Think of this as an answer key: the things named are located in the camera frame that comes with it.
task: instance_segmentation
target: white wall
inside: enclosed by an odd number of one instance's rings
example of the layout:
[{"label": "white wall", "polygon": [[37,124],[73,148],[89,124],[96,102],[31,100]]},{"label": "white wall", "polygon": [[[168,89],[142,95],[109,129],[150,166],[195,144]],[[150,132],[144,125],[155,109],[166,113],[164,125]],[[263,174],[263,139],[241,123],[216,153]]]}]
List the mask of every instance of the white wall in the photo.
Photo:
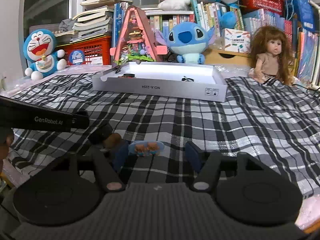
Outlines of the white wall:
[{"label": "white wall", "polygon": [[19,30],[19,11],[22,10],[23,13],[23,3],[22,8],[20,0],[0,0],[0,3],[0,76],[6,76],[5,82],[9,83],[23,77],[19,57],[20,46],[23,45],[23,28]]}]

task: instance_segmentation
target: white box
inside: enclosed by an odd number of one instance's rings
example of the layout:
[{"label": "white box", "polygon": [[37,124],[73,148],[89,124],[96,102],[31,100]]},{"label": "white box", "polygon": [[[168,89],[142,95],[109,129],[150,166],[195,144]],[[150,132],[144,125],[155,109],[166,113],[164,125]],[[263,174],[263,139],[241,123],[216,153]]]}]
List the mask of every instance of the white box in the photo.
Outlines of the white box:
[{"label": "white box", "polygon": [[246,31],[223,29],[223,48],[227,51],[249,53],[250,33]]},{"label": "white box", "polygon": [[[218,102],[224,102],[226,98],[227,83],[211,65],[128,62],[118,74],[115,71],[111,68],[94,75],[93,90]],[[135,78],[118,78],[125,73],[135,74]],[[194,82],[181,81],[184,76]]]}]

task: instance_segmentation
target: white pole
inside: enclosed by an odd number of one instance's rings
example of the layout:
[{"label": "white pole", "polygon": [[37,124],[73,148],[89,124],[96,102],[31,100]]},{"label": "white pole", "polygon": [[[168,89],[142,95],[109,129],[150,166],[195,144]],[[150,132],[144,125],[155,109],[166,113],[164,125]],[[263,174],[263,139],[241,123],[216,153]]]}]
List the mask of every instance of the white pole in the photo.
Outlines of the white pole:
[{"label": "white pole", "polygon": [[[320,6],[317,5],[315,2],[309,0],[309,3],[318,10],[318,14],[319,14],[319,25],[320,25]],[[316,67],[315,67],[315,71],[313,73],[313,78],[312,78],[312,82],[311,82],[311,87],[313,89],[318,89],[319,86],[316,84],[317,79],[318,79],[318,75],[319,75],[319,70],[320,70],[320,37],[318,38],[318,50],[317,50],[317,59],[316,59]]]}]

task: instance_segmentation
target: blue round badge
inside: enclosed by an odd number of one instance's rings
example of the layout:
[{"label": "blue round badge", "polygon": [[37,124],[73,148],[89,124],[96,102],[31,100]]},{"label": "blue round badge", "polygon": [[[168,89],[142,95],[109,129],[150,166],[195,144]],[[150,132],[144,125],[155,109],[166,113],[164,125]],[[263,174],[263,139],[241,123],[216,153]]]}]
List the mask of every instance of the blue round badge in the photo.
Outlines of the blue round badge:
[{"label": "blue round badge", "polygon": [[73,50],[69,55],[69,61],[72,65],[84,64],[84,53],[82,50]]}]

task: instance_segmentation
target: stitch's ear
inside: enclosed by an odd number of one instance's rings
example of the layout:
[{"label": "stitch's ear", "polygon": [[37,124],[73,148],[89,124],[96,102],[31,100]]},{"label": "stitch's ear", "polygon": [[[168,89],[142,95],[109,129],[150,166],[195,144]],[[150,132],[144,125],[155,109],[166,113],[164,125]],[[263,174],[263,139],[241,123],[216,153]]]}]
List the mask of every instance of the stitch's ear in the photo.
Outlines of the stitch's ear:
[{"label": "stitch's ear", "polygon": [[210,44],[213,44],[214,43],[214,41],[216,40],[216,38],[217,38],[217,35],[214,33],[214,31],[215,31],[215,27],[212,27],[212,28],[210,28],[210,30],[208,30],[207,31],[207,35],[208,35],[208,37],[209,37],[209,45]]},{"label": "stitch's ear", "polygon": [[167,42],[165,41],[161,31],[156,30],[155,38],[156,38],[156,41],[159,42],[161,45],[167,45]]}]

